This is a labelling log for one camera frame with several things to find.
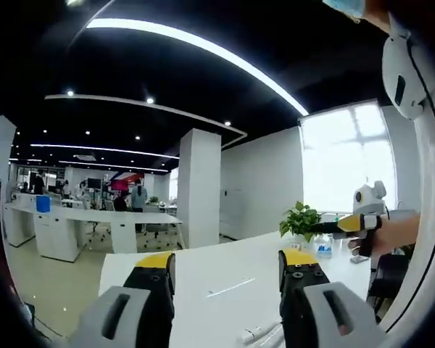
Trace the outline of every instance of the floor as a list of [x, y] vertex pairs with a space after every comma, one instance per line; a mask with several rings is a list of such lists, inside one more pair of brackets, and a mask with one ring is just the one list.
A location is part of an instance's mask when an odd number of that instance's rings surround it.
[[[91, 230], [92, 224], [88, 224], [86, 231]], [[36, 239], [18, 248], [7, 246], [9, 267], [21, 299], [35, 306], [36, 328], [51, 340], [69, 336], [79, 315], [97, 298], [104, 257], [112, 247], [111, 237], [105, 233], [107, 226], [98, 225], [96, 230], [104, 233], [104, 240], [101, 234], [93, 238], [74, 263], [41, 257]], [[160, 234], [155, 241], [153, 233], [137, 233], [139, 252], [177, 249], [172, 244], [166, 246], [162, 237]], [[220, 243], [229, 241], [220, 237]]]

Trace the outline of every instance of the green plant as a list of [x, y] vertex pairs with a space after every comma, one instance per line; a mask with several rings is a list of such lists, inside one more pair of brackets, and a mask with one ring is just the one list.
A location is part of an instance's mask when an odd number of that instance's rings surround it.
[[279, 225], [281, 237], [290, 231], [292, 235], [303, 235], [309, 243], [311, 238], [316, 234], [310, 230], [311, 226], [320, 221], [318, 211], [298, 201], [295, 207], [286, 211], [285, 214], [288, 214], [287, 218], [281, 221]]

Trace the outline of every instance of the black ceiling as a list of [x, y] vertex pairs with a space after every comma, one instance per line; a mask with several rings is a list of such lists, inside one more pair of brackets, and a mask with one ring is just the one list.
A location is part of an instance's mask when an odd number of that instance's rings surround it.
[[[34, 154], [54, 164], [81, 153], [35, 149], [29, 147], [31, 143], [177, 155], [181, 137], [192, 128], [221, 134], [223, 144], [239, 136], [148, 107], [44, 99], [68, 89], [140, 101], [153, 96], [159, 105], [220, 123], [230, 120], [233, 127], [248, 133], [243, 141], [297, 124], [298, 111], [224, 59], [153, 33], [111, 28], [81, 31], [107, 1], [87, 0], [74, 8], [56, 3], [40, 7], [37, 13], [26, 7], [28, 20], [25, 24], [18, 20], [19, 30], [7, 38], [0, 63], [5, 74], [0, 112], [21, 132], [12, 157], [26, 159]], [[366, 22], [353, 23], [320, 1], [116, 0], [99, 17], [146, 20], [206, 38], [269, 75], [309, 113], [365, 99], [386, 101], [380, 72], [385, 35]], [[158, 157], [94, 154], [110, 164], [132, 165], [135, 160], [138, 167], [177, 166], [177, 160], [162, 166], [165, 161]]]

